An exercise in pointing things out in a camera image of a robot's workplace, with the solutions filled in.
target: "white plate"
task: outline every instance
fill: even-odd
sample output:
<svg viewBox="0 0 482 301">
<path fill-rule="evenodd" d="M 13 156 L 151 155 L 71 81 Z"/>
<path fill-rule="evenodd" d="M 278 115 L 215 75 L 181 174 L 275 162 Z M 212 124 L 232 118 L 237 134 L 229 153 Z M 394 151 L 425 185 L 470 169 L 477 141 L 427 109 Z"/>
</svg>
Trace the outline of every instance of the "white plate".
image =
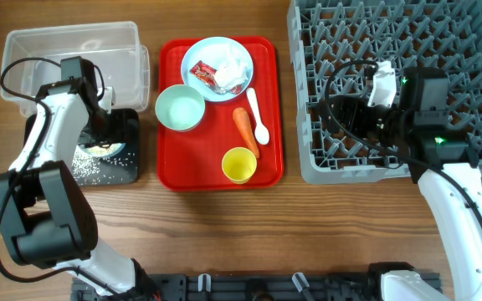
<svg viewBox="0 0 482 301">
<path fill-rule="evenodd" d="M 189 70 L 194 67 L 198 61 L 203 61 L 204 63 L 217 69 L 218 66 L 226 60 L 226 55 L 228 53 L 228 48 L 232 47 L 233 54 L 241 61 L 247 63 L 247 80 L 243 84 L 242 94 L 245 89 L 250 84 L 252 76 L 254 75 L 254 63 L 250 57 L 249 51 L 241 45 L 240 43 L 232 40 L 231 38 L 205 38 L 202 41 L 194 44 L 185 54 L 182 61 L 182 79 L 183 83 L 193 87 L 198 90 L 205 100 L 212 102 L 221 102 L 230 100 L 238 94 L 226 93 L 217 94 L 209 89 L 200 79 L 192 75 Z"/>
</svg>

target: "orange carrot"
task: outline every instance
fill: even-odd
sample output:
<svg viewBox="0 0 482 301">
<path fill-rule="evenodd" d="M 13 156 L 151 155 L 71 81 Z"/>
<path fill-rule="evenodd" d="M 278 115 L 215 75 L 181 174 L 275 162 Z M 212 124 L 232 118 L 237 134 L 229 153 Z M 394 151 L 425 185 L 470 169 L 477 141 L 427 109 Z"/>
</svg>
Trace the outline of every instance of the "orange carrot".
<svg viewBox="0 0 482 301">
<path fill-rule="evenodd" d="M 247 147 L 254 153 L 256 158 L 259 158 L 259 150 L 254 139 L 254 134 L 252 134 L 252 127 L 250 126 L 250 118 L 247 110 L 243 108 L 235 109 L 233 111 L 233 121 L 238 127 L 239 133 L 241 133 L 244 143 L 247 144 Z"/>
</svg>

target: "green bowl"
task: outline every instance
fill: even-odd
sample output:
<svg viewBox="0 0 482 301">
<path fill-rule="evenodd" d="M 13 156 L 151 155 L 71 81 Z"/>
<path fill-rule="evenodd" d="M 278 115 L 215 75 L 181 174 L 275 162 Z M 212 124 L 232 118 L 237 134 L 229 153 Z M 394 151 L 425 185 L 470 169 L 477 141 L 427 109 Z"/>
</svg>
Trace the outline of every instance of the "green bowl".
<svg viewBox="0 0 482 301">
<path fill-rule="evenodd" d="M 156 101 L 156 116 L 171 130 L 187 131 L 198 125 L 204 116 L 206 101 L 194 88 L 176 84 L 166 88 Z"/>
</svg>

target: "white spoon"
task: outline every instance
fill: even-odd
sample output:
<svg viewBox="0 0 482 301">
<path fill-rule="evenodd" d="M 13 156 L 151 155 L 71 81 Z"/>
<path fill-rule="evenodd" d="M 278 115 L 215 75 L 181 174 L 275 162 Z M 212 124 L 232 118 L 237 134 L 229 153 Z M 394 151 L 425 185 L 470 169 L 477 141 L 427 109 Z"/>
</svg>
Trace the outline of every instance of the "white spoon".
<svg viewBox="0 0 482 301">
<path fill-rule="evenodd" d="M 261 122 L 261 117 L 259 117 L 258 98 L 256 97 L 256 91 L 254 91 L 253 88 L 248 88 L 247 97 L 249 98 L 250 108 L 252 109 L 254 119 L 256 120 L 254 136 L 261 145 L 266 145 L 269 143 L 269 130 L 267 130 L 265 125 Z"/>
</svg>

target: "yellow cup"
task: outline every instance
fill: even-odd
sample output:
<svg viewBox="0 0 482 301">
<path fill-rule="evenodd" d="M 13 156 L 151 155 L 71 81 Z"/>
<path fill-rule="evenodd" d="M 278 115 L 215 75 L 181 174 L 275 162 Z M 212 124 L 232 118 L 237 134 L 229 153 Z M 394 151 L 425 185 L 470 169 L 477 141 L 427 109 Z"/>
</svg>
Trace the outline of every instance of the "yellow cup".
<svg viewBox="0 0 482 301">
<path fill-rule="evenodd" d="M 223 157 L 224 175 L 235 184 L 248 182 L 257 166 L 256 156 L 244 147 L 233 148 Z"/>
</svg>

